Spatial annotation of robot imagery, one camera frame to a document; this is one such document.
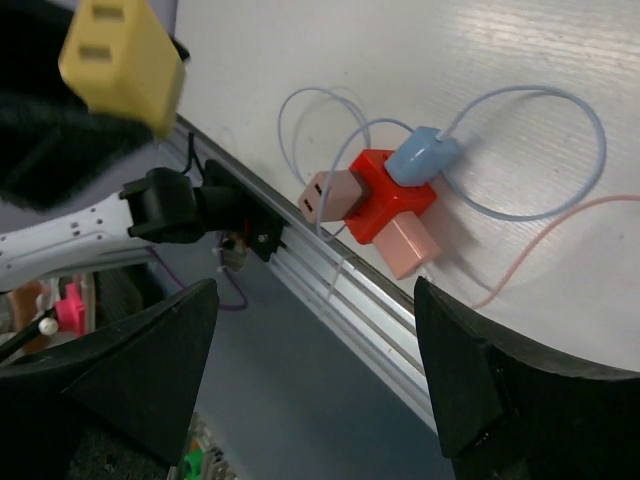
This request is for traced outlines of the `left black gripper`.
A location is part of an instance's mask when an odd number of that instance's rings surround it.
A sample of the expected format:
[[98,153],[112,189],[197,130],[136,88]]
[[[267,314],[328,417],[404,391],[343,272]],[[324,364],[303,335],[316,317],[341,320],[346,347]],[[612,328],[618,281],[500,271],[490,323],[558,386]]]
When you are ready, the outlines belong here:
[[[1,197],[21,208],[54,208],[162,138],[139,121],[90,111],[64,83],[58,60],[76,7],[1,5]],[[185,65],[188,50],[169,36]]]

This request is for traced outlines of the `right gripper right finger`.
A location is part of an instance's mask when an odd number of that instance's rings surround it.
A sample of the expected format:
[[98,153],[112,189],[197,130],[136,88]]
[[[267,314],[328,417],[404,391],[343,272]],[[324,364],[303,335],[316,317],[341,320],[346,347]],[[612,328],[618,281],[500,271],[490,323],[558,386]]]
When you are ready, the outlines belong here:
[[636,479],[639,375],[555,350],[423,277],[417,340],[458,479]]

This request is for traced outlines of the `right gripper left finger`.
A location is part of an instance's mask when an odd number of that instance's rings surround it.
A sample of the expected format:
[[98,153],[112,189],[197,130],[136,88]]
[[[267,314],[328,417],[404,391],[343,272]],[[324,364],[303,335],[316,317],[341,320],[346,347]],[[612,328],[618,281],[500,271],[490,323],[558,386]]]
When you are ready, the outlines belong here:
[[201,280],[2,366],[2,478],[166,478],[184,456],[218,304]]

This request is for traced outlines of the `yellow plug adapter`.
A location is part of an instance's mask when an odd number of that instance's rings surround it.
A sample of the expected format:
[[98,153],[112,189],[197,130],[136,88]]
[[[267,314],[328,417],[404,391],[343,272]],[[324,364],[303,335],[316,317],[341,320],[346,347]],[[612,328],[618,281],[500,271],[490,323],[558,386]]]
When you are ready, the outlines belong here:
[[58,67],[90,111],[173,129],[185,65],[148,2],[79,2]]

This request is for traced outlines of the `pink plug charger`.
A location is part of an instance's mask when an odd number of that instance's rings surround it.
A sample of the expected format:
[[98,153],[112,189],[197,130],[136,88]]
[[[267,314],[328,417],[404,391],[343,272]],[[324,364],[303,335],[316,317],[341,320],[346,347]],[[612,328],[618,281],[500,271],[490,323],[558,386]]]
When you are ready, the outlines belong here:
[[364,178],[350,170],[334,172],[331,184],[328,171],[317,172],[298,199],[298,207],[310,223],[318,219],[335,222],[351,217],[367,199],[370,189]]
[[373,238],[372,244],[397,280],[412,276],[441,253],[440,247],[413,212],[402,212]]

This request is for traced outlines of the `red cube socket adapter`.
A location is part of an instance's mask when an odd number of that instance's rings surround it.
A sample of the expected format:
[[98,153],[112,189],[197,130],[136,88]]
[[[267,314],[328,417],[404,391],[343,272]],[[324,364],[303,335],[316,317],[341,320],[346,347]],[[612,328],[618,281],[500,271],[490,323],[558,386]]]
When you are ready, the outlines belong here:
[[352,162],[349,171],[363,180],[368,194],[346,218],[346,226],[361,245],[374,237],[398,214],[412,212],[420,217],[437,199],[434,189],[398,185],[384,168],[392,150],[365,149]]

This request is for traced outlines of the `light blue plug charger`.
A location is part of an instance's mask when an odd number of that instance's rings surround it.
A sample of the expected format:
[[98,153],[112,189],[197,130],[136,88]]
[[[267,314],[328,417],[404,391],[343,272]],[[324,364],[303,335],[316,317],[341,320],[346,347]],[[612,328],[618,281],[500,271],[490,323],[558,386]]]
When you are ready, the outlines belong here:
[[460,147],[451,138],[440,140],[436,128],[417,127],[384,162],[392,180],[401,187],[421,187],[448,167]]

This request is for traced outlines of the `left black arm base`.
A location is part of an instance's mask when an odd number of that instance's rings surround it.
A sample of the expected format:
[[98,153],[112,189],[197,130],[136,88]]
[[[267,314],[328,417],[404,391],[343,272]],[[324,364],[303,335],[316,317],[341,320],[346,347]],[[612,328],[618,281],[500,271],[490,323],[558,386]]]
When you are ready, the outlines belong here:
[[203,183],[194,188],[199,214],[208,232],[238,233],[244,245],[268,262],[279,245],[282,217],[213,159],[204,163]]

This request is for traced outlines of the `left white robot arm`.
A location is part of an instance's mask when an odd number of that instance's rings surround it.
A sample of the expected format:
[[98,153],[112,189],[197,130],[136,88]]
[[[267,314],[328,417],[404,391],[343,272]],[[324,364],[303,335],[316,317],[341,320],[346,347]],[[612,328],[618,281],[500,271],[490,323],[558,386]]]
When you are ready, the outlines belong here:
[[[46,211],[173,129],[189,51],[145,1],[1,5],[1,198]],[[186,242],[190,180],[155,168],[96,204],[1,237],[1,288],[127,248]]]

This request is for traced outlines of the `aluminium front rail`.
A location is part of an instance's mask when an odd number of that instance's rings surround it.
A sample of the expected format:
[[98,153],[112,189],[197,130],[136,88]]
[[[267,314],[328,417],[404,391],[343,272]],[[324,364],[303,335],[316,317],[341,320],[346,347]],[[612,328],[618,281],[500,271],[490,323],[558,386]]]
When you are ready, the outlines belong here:
[[197,152],[264,202],[285,223],[269,269],[428,427],[436,422],[419,352],[413,301],[339,241],[322,242],[291,202],[223,147],[180,118],[170,145],[189,135]]

